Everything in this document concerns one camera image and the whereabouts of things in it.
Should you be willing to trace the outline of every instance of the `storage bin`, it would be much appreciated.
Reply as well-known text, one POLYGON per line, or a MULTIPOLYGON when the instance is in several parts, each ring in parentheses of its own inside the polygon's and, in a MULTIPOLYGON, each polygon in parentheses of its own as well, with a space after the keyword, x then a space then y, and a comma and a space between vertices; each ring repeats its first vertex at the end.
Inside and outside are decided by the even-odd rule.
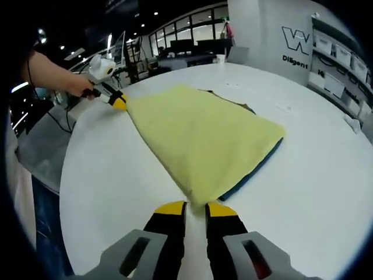
POLYGON ((360 113, 360 106, 353 100, 352 98, 349 98, 347 102, 347 106, 350 108, 350 110, 355 113, 355 115, 359 115, 360 113))
POLYGON ((350 67, 351 65, 351 53, 344 48, 342 48, 340 45, 336 46, 336 58, 337 60, 343 64, 346 67, 350 67))
POLYGON ((316 48, 321 50, 323 53, 331 54, 332 53, 332 42, 327 38, 320 35, 315 35, 315 45, 316 48))
POLYGON ((360 101, 361 104, 361 110, 359 112, 359 119, 364 122, 368 115, 372 114, 372 108, 368 105, 365 100, 360 101))
POLYGON ((357 57, 354 56, 352 59, 351 66, 352 66, 352 70, 354 71, 354 73, 364 82, 366 82, 368 68, 365 66, 365 64, 362 63, 357 57))
POLYGON ((344 91, 344 84, 334 78, 332 75, 325 73, 325 89, 333 93, 338 98, 342 97, 344 91))

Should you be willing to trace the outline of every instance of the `blue cloth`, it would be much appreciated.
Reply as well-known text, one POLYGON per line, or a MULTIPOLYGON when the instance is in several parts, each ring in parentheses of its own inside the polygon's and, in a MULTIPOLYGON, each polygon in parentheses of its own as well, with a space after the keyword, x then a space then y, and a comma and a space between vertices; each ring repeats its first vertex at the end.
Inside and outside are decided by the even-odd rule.
POLYGON ((59 196, 32 177, 35 219, 36 252, 51 279, 73 275, 62 238, 59 220, 59 196))
POLYGON ((233 188, 231 188, 229 191, 227 191, 225 194, 223 194, 221 197, 219 197, 219 200, 221 201, 225 201, 227 200, 228 198, 230 198, 234 193, 236 193, 240 188, 242 188, 244 186, 244 184, 246 184, 246 182, 252 177, 255 175, 256 172, 258 172, 258 170, 260 168, 262 168, 262 166, 269 160, 269 158, 275 153, 275 151, 278 149, 278 147, 280 146, 281 142, 282 142, 283 138, 281 138, 275 145, 275 147, 273 147, 273 149, 265 156, 265 158, 259 162, 259 164, 256 166, 256 168, 254 168, 253 171, 251 171, 249 174, 247 174, 245 177, 243 177, 241 179, 241 181, 239 181, 233 188))

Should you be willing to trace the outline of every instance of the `window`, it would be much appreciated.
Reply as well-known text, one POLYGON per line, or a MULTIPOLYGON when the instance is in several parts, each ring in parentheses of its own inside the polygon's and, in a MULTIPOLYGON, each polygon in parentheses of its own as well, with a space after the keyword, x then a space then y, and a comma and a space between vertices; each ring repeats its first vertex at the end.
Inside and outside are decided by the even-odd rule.
POLYGON ((220 39, 221 32, 223 31, 224 23, 215 23, 215 35, 217 39, 220 39))
POLYGON ((157 41, 158 41, 158 48, 160 47, 166 48, 166 41, 164 40, 163 29, 157 31, 157 41))
POLYGON ((153 55, 157 56, 158 55, 158 48, 157 48, 157 42, 156 42, 156 35, 155 34, 150 36, 150 43, 152 45, 153 55))
POLYGON ((177 31, 179 31, 186 27, 189 27, 190 25, 191 23, 189 22, 189 16, 187 16, 186 18, 183 18, 176 23, 176 28, 177 28, 177 31))
POLYGON ((201 13, 196 13, 192 15, 192 24, 197 25, 198 23, 202 22, 208 22, 209 20, 212 20, 211 18, 211 10, 206 10, 201 13))
POLYGON ((193 39, 194 45, 198 44, 201 40, 212 40, 214 39, 212 33, 212 25, 202 25, 193 28, 193 39))
POLYGON ((190 30, 191 23, 189 22, 189 16, 179 20, 176 23, 177 29, 177 40, 187 40, 192 38, 192 33, 190 30))
POLYGON ((223 17, 229 16, 228 6, 219 7, 214 10, 215 19, 222 19, 223 17))
POLYGON ((166 44, 167 44, 167 48, 171 47, 171 41, 175 41, 176 40, 176 31, 175 31, 175 26, 174 24, 171 24, 171 25, 168 25, 164 28, 164 30, 166 31, 166 44))

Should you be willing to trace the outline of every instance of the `cable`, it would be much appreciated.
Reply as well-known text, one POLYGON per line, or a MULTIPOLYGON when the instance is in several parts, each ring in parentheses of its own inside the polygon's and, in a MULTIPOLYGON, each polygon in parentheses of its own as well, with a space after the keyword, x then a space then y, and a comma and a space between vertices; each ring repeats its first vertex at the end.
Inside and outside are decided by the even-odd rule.
POLYGON ((113 76, 116 80, 117 80, 117 83, 118 83, 118 87, 121 89, 122 88, 122 84, 121 84, 121 78, 118 76, 113 76))
MULTIPOLYGON (((34 90, 34 93, 35 93, 36 97, 37 97, 39 100, 41 100, 40 97, 39 97, 39 95, 37 94, 37 92, 36 92, 36 90, 35 90, 35 86, 34 86, 34 83, 33 83, 32 78, 31 78, 29 59, 27 60, 27 70, 28 70, 28 72, 29 72, 29 78, 30 78, 30 84, 31 84, 31 87, 32 87, 33 90, 34 90)), ((64 129, 64 128, 61 126, 61 124, 56 120, 56 118, 52 116, 51 113, 47 112, 47 114, 48 114, 49 116, 51 116, 51 118, 56 122, 56 124, 58 124, 58 126, 60 127, 60 129, 62 129, 63 131, 65 131, 65 132, 67 132, 67 133, 70 133, 70 134, 72 133, 71 130, 68 131, 67 129, 64 129)))
POLYGON ((70 123, 69 123, 69 111, 70 111, 70 109, 69 109, 69 106, 66 108, 66 122, 68 123, 68 127, 69 127, 69 130, 71 131, 71 133, 72 133, 72 129, 71 129, 71 127, 70 127, 70 123))
POLYGON ((89 65, 89 61, 86 62, 86 63, 82 66, 81 70, 79 71, 79 74, 81 74, 81 73, 83 72, 84 68, 86 68, 87 65, 89 65))

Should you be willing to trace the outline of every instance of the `round table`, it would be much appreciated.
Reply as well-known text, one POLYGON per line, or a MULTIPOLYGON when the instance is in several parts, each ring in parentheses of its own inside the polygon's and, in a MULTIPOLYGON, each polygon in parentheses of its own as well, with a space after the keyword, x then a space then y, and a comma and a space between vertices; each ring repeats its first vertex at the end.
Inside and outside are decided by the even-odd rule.
MULTIPOLYGON (((173 85, 213 90, 283 124, 279 149, 226 205, 247 230, 290 255, 306 276, 335 279, 354 260, 373 222, 373 146, 343 113, 309 89, 235 64, 172 71, 136 83, 129 98, 173 85)), ((187 200, 137 132, 127 112, 95 102, 78 119, 61 178, 61 226, 76 274, 132 229, 143 229, 162 204, 187 200)), ((205 219, 187 209, 178 279, 212 279, 205 219)))

